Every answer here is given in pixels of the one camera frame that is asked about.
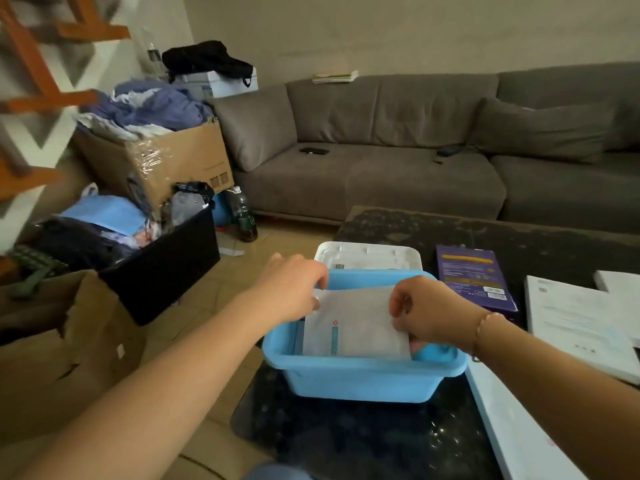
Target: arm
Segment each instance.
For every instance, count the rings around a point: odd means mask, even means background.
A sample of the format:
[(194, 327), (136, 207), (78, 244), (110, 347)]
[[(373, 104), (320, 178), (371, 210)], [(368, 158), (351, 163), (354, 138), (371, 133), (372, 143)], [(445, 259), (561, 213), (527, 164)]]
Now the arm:
[[(396, 286), (396, 328), (476, 352), (562, 451), (591, 479), (640, 470), (640, 392), (583, 364), (423, 276)], [(417, 342), (413, 348), (421, 348)]]
[(89, 407), (18, 478), (160, 478), (253, 344), (310, 313), (327, 275), (318, 262), (275, 255), (256, 285)]

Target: blue plastic basin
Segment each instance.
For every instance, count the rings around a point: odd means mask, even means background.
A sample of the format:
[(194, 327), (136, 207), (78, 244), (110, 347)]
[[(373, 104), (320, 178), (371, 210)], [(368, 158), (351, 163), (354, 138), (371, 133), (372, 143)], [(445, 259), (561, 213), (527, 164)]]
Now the blue plastic basin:
[[(408, 269), (332, 269), (329, 290), (393, 286), (418, 274), (433, 278)], [(277, 326), (265, 336), (262, 350), (270, 366), (284, 371), (293, 393), (305, 397), (423, 403), (443, 378), (459, 376), (467, 368), (467, 354), (433, 344), (413, 360), (304, 356), (301, 345), (296, 346), (296, 340), (302, 340), (300, 327), (303, 321)]]

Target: tiled floor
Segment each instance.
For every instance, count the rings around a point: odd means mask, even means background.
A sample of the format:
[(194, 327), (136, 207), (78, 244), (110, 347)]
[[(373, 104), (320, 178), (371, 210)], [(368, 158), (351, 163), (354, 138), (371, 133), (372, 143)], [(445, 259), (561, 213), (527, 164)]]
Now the tiled floor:
[[(251, 286), (274, 252), (283, 255), (300, 253), (313, 258), (318, 245), (331, 241), (337, 230), (332, 226), (267, 218), (259, 221), (258, 228), (258, 240), (250, 244), (218, 233), (220, 247), (244, 250), (244, 255), (222, 256), (220, 262), (194, 284), (176, 305), (145, 327), (148, 339), (143, 363), (196, 329), (236, 293)], [(262, 351), (254, 347), (183, 450), (185, 456), (206, 465), (227, 480), (242, 478), (254, 466), (269, 460), (265, 453), (237, 438), (229, 428), (231, 414), (261, 362)], [(40, 437), (0, 448), (0, 480), (11, 478), (14, 471), (32, 457), (46, 440), (46, 437)], [(178, 458), (164, 478), (213, 480), (215, 475), (192, 461)]]

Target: gray sofa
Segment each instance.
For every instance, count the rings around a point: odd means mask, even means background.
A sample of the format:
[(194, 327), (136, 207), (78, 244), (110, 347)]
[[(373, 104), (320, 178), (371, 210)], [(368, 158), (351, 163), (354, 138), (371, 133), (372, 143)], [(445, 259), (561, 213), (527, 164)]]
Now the gray sofa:
[[(466, 145), (480, 104), (615, 104), (595, 163), (482, 154)], [(354, 205), (640, 233), (640, 64), (501, 74), (309, 80), (212, 99), (236, 183), (258, 212), (341, 221)], [(325, 148), (307, 155), (300, 148)]]

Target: purple box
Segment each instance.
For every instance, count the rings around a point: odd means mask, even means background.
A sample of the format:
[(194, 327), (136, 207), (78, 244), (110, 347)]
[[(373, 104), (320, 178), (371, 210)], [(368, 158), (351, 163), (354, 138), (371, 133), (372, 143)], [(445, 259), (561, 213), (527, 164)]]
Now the purple box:
[(460, 296), (512, 319), (518, 311), (492, 251), (436, 246), (438, 278)]

